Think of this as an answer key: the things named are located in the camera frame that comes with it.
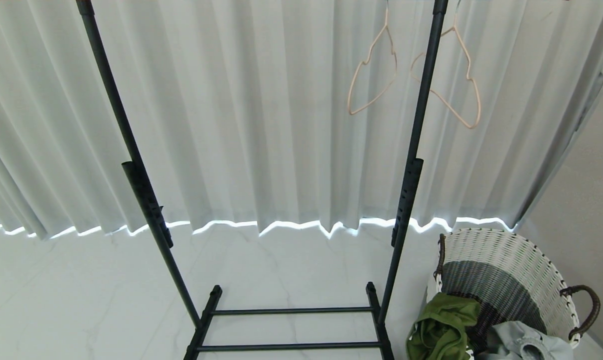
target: woven basket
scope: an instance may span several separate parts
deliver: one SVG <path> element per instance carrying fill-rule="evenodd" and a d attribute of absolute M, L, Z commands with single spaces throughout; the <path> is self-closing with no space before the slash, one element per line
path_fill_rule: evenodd
<path fill-rule="evenodd" d="M 585 285 L 567 287 L 555 265 L 528 239 L 503 230 L 464 228 L 439 236 L 435 289 L 479 301 L 476 326 L 468 340 L 475 353 L 487 347 L 487 330 L 506 321 L 521 321 L 573 348 L 593 325 L 601 303 Z M 592 310 L 580 325 L 571 295 L 586 291 Z"/>

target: black garment rack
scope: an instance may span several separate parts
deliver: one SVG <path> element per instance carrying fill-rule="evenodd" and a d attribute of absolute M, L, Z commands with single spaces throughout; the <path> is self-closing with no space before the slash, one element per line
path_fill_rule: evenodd
<path fill-rule="evenodd" d="M 290 350 L 310 350 L 310 349 L 361 349 L 361 348 L 379 348 L 383 360 L 394 360 L 393 349 L 391 342 L 386 332 L 386 314 L 388 306 L 391 302 L 391 294 L 393 285 L 395 285 L 395 277 L 400 265 L 400 257 L 402 257 L 402 249 L 404 248 L 404 240 L 409 227 L 409 219 L 415 195 L 420 181 L 420 175 L 424 161 L 417 158 L 418 145 L 420 145 L 420 134 L 424 122 L 426 112 L 428 94 L 430 85 L 433 79 L 433 72 L 437 58 L 437 50 L 439 48 L 439 39 L 444 25 L 444 16 L 448 0 L 434 0 L 434 9 L 432 10 L 432 25 L 430 36 L 428 39 L 428 48 L 425 54 L 425 62 L 423 65 L 422 81 L 419 88 L 419 94 L 415 109 L 415 120 L 410 137 L 408 154 L 406 158 L 406 167 L 404 169 L 404 178 L 399 194 L 399 205 L 397 207 L 397 218 L 395 226 L 392 230 L 390 244 L 393 246 L 392 258 L 390 260 L 390 268 L 388 269 L 388 279 L 386 280 L 386 289 L 384 290 L 383 300 L 381 305 L 377 298 L 377 291 L 372 282 L 366 285 L 366 294 L 368 294 L 369 306 L 359 307 L 317 307 L 317 308 L 301 308 L 301 309 L 244 309 L 244 310 L 217 310 L 217 303 L 222 296 L 222 288 L 215 285 L 210 292 L 208 303 L 203 309 L 201 316 L 197 312 L 193 300 L 188 294 L 188 289 L 180 274 L 180 269 L 173 258 L 171 248 L 173 241 L 171 233 L 166 226 L 164 216 L 162 215 L 162 207 L 159 205 L 153 186 L 146 172 L 142 155 L 140 154 L 133 130 L 131 129 L 126 111 L 117 85 L 113 77 L 113 73 L 108 63 L 106 51 L 100 37 L 100 30 L 95 21 L 95 11 L 91 0 L 77 0 L 77 7 L 81 14 L 86 28 L 86 34 L 90 41 L 95 61 L 101 75 L 103 86 L 110 100 L 112 111 L 119 125 L 121 136 L 126 144 L 128 153 L 130 153 L 130 161 L 126 161 L 121 166 L 126 173 L 128 182 L 137 198 L 139 207 L 143 212 L 144 218 L 148 222 L 148 227 L 152 232 L 159 252 L 161 253 L 164 262 L 170 275 L 175 282 L 177 290 L 182 298 L 183 304 L 186 307 L 188 315 L 194 323 L 195 331 L 192 336 L 190 345 L 186 349 L 184 360 L 195 360 L 199 353 L 204 352 L 226 352 L 226 351 L 290 351 Z M 359 342 L 315 342 L 315 343 L 292 343 L 292 344 L 231 344 L 231 345 L 204 345 L 204 338 L 211 325 L 214 316 L 231 316 L 231 315 L 272 315 L 272 314 L 313 314 L 313 313 L 359 313 L 368 312 L 372 314 L 372 320 L 377 333 L 377 341 L 359 341 Z"/>

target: wall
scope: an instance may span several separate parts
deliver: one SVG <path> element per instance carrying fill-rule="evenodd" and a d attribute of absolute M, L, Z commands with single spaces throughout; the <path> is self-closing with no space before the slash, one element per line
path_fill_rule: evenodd
<path fill-rule="evenodd" d="M 603 342 L 603 94 L 565 162 L 517 230 L 555 262 L 569 285 L 589 285 L 601 297 L 590 334 Z M 576 296 L 580 319 L 588 297 Z"/>

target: marble tile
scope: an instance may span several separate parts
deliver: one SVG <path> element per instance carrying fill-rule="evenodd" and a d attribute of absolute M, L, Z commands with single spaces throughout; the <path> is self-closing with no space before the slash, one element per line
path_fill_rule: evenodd
<path fill-rule="evenodd" d="M 386 321 L 395 358 L 437 261 L 441 228 L 409 233 Z M 218 309 L 367 306 L 381 297 L 393 248 L 391 229 L 213 225 L 172 228 L 173 254 L 201 311 L 219 284 Z M 0 232 L 0 360 L 181 360 L 194 326 L 150 232 L 94 233 L 40 241 Z M 206 345 L 373 341 L 361 314 L 226 316 Z M 205 353 L 203 360 L 380 359 L 376 349 Z"/>

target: brown handle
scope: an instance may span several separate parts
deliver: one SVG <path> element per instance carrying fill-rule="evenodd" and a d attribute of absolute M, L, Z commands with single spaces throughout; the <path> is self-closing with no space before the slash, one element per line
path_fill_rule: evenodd
<path fill-rule="evenodd" d="M 442 275 L 444 273 L 444 257 L 446 256 L 446 235 L 439 234 L 439 262 L 437 262 L 437 269 L 434 271 L 433 276 L 437 274 Z"/>
<path fill-rule="evenodd" d="M 599 296 L 597 296 L 595 290 L 591 289 L 586 285 L 574 285 L 571 287 L 567 287 L 563 290 L 560 290 L 559 294 L 561 296 L 571 296 L 576 292 L 581 291 L 585 291 L 588 293 L 588 295 L 590 295 L 590 299 L 592 300 L 592 310 L 590 310 L 590 314 L 588 314 L 588 317 L 585 319 L 585 321 L 581 323 L 580 327 L 576 327 L 570 331 L 570 333 L 568 334 L 569 339 L 571 339 L 575 334 L 583 335 L 585 332 L 587 332 L 597 320 L 597 317 L 599 316 L 599 310 L 601 310 L 602 308 L 602 302 L 599 300 Z"/>

